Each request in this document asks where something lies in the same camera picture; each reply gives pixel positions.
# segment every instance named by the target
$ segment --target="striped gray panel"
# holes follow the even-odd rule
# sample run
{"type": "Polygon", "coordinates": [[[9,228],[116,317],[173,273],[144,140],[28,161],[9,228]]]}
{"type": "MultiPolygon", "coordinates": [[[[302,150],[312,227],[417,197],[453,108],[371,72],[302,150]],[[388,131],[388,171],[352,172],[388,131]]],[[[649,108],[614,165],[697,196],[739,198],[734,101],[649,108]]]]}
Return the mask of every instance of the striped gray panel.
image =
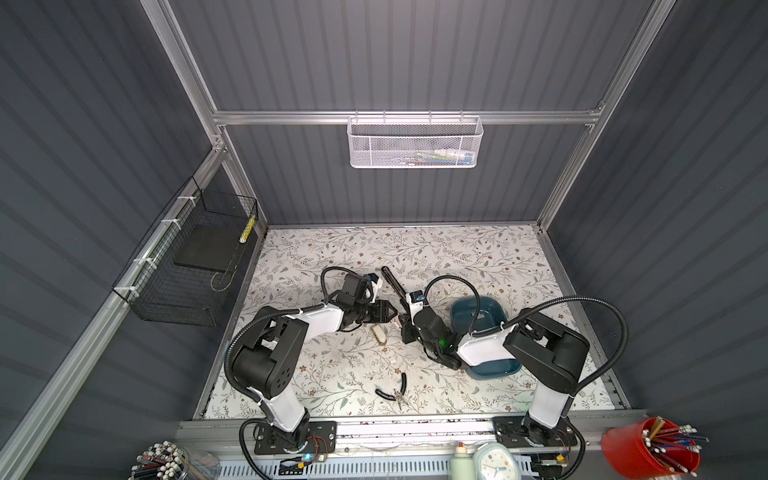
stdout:
{"type": "Polygon", "coordinates": [[[363,170],[343,126],[228,127],[272,225],[535,220],[583,130],[488,126],[477,167],[363,170]]]}
{"type": "Polygon", "coordinates": [[[171,4],[221,110],[570,110],[650,0],[171,4]]]}
{"type": "MultiPolygon", "coordinates": [[[[5,443],[210,144],[138,2],[0,2],[0,78],[5,443]]],[[[129,317],[27,478],[124,478],[191,415],[217,333],[129,317]]]]}
{"type": "Polygon", "coordinates": [[[577,290],[629,318],[632,405],[714,438],[705,462],[743,460],[731,478],[768,428],[767,16],[678,2],[551,228],[577,290]]]}

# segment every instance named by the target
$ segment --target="red pencil holder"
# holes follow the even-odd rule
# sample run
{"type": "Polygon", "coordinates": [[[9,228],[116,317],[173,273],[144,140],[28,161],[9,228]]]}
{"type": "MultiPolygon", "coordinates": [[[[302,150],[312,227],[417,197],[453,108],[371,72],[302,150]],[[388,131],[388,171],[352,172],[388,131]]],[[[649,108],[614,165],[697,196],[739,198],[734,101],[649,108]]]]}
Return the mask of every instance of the red pencil holder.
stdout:
{"type": "MultiPolygon", "coordinates": [[[[647,419],[643,422],[605,432],[602,442],[603,454],[616,472],[627,478],[632,478],[632,480],[677,475],[679,473],[670,472],[661,466],[645,446],[643,430],[650,430],[654,420],[647,419]]],[[[662,428],[669,429],[676,426],[669,420],[664,420],[664,427],[662,428]]],[[[689,470],[696,470],[701,462],[701,457],[698,453],[688,452],[687,450],[670,451],[666,455],[689,470]]]]}

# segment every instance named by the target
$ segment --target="floral tablecloth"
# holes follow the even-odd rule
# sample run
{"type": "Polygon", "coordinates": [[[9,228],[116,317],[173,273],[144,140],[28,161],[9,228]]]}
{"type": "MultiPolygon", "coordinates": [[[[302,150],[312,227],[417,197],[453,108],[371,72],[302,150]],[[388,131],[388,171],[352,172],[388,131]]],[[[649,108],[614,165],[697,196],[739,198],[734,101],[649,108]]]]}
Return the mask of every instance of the floral tablecloth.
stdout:
{"type": "MultiPolygon", "coordinates": [[[[389,266],[406,291],[423,290],[435,276],[452,273],[491,296],[511,318],[521,308],[561,295],[532,227],[393,227],[270,230],[258,260],[237,330],[264,306],[295,308],[321,299],[319,273],[329,265],[359,273],[389,266]]],[[[341,286],[343,273],[327,275],[329,291],[341,286]]],[[[471,295],[451,280],[435,285],[430,303],[444,319],[457,299],[471,295]]],[[[397,295],[384,283],[381,297],[398,308],[397,295]]],[[[544,311],[574,328],[567,306],[544,311]]],[[[313,417],[475,412],[528,409],[536,378],[525,368],[501,379],[478,381],[427,359],[418,343],[403,344],[399,330],[384,325],[380,346],[368,326],[353,333],[331,333],[303,348],[293,386],[313,417]],[[408,403],[402,411],[379,398],[399,386],[406,372],[408,403]]],[[[588,357],[582,378],[594,371],[588,357]]],[[[582,390],[573,409],[612,409],[600,379],[582,390]]],[[[234,391],[223,372],[210,397],[205,418],[238,419],[262,415],[255,402],[234,391]]]]}

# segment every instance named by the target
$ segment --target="alarm clock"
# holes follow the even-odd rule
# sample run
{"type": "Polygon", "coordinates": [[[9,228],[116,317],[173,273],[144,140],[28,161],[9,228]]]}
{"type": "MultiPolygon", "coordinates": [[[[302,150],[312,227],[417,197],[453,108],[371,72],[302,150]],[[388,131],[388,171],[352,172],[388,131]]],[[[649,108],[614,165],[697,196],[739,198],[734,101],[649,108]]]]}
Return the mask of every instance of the alarm clock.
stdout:
{"type": "Polygon", "coordinates": [[[473,456],[478,480],[520,480],[515,457],[501,443],[486,443],[473,456]]]}

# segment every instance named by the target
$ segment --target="black wire basket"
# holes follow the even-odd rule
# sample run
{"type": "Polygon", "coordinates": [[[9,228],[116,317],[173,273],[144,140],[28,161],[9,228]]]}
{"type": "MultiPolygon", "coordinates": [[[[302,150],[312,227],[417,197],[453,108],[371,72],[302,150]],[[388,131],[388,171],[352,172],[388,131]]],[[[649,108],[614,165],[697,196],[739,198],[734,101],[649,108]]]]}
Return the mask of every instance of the black wire basket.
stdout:
{"type": "Polygon", "coordinates": [[[137,249],[125,266],[118,279],[133,262],[141,262],[133,283],[130,286],[116,283],[113,290],[144,320],[198,326],[226,322],[233,309],[233,302],[227,298],[237,296],[238,283],[247,268],[243,254],[253,251],[258,237],[257,232],[247,235],[245,232],[256,229],[256,220],[255,198],[198,189],[187,199],[175,220],[163,220],[167,226],[152,251],[144,259],[136,260],[140,251],[137,249]],[[245,242],[235,240],[227,244],[223,255],[229,258],[229,263],[220,271],[176,263],[198,227],[236,230],[242,233],[239,240],[245,238],[245,242]]]}

